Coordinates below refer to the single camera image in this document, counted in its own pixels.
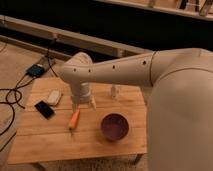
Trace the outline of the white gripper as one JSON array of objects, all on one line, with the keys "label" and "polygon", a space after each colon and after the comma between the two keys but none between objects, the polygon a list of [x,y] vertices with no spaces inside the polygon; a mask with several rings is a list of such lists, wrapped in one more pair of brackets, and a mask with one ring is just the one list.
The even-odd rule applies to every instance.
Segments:
[{"label": "white gripper", "polygon": [[89,83],[73,84],[70,86],[71,99],[72,99],[72,110],[76,112],[79,109],[79,104],[88,103],[90,101],[91,107],[96,110],[95,98],[91,98],[91,90]]}]

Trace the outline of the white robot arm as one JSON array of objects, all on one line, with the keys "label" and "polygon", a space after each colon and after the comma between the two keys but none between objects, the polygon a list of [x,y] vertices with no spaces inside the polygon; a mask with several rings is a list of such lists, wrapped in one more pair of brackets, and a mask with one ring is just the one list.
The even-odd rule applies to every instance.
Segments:
[{"label": "white robot arm", "polygon": [[99,63],[80,52],[59,77],[76,104],[89,100],[91,83],[150,87],[149,171],[213,171],[213,52],[174,49]]}]

